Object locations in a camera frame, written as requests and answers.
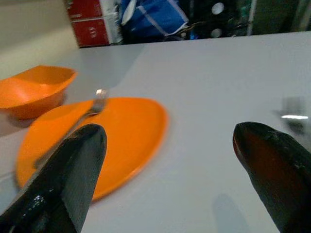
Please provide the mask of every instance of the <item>red box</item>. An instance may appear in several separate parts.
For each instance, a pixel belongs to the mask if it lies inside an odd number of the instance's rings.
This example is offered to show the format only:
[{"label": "red box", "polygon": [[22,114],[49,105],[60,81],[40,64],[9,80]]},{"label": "red box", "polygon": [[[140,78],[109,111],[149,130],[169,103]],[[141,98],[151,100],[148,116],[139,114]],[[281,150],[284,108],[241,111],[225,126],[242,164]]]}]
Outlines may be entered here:
[{"label": "red box", "polygon": [[67,11],[71,20],[103,16],[100,0],[68,0]]},{"label": "red box", "polygon": [[103,18],[72,22],[72,27],[80,47],[109,45]]}]

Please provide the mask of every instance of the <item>metal fork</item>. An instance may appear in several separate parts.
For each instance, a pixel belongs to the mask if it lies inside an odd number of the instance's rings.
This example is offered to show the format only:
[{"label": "metal fork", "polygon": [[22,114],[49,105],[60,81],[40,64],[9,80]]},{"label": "metal fork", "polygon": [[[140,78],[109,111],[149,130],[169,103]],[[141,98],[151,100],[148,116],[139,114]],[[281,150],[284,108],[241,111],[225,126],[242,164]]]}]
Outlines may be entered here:
[{"label": "metal fork", "polygon": [[43,156],[38,158],[34,163],[34,168],[39,168],[41,165],[45,164],[45,162],[50,158],[50,156],[56,151],[56,149],[60,146],[60,144],[71,135],[76,127],[82,123],[88,116],[93,116],[100,113],[106,104],[107,99],[107,91],[104,89],[98,89],[95,93],[95,99],[93,105],[90,109],[86,111],[75,123],[74,125],[67,131],[67,133],[57,142],[55,143]]}]

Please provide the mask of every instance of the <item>orange dish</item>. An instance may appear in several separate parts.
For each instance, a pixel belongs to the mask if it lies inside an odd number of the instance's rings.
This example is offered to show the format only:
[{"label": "orange dish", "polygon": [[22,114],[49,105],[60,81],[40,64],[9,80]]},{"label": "orange dish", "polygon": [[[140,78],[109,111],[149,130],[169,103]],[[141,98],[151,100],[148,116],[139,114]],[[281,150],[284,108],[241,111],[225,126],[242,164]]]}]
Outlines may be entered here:
[{"label": "orange dish", "polygon": [[[16,177],[23,187],[35,172],[34,162],[55,144],[92,101],[57,107],[39,117],[29,128],[17,158]],[[142,98],[111,98],[104,110],[80,125],[102,125],[107,152],[93,200],[97,200],[135,176],[163,141],[168,114],[157,102]]]},{"label": "orange dish", "polygon": [[58,106],[76,72],[64,67],[37,66],[0,81],[0,110],[31,119]]}]

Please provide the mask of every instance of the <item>fork handle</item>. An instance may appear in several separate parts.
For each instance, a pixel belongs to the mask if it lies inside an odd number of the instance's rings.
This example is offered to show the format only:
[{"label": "fork handle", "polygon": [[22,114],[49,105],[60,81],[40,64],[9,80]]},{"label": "fork handle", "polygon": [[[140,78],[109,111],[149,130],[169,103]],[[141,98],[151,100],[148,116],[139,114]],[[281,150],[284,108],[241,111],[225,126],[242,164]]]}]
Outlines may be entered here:
[{"label": "fork handle", "polygon": [[34,163],[34,168],[38,169],[41,165],[45,164],[46,161],[52,156],[52,154],[56,151],[56,149],[62,144],[62,142],[70,136],[75,129],[89,116],[91,115],[90,111],[84,113],[75,123],[74,125],[66,132],[66,134],[59,139],[48,151],[46,151],[40,158],[38,158]]}]

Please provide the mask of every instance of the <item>white table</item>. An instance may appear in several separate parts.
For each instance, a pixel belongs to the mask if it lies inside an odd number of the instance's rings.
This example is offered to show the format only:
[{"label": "white table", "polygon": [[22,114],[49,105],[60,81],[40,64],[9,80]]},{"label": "white table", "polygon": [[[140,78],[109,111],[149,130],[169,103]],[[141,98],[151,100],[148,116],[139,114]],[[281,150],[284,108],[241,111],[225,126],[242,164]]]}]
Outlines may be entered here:
[{"label": "white table", "polygon": [[[91,206],[84,233],[277,232],[232,134],[243,121],[285,131],[273,111],[284,97],[310,96],[310,32],[81,49],[57,65],[80,72],[68,103],[103,86],[112,97],[155,99],[171,117],[158,155]],[[13,170],[27,132],[4,122],[0,174]]]}]

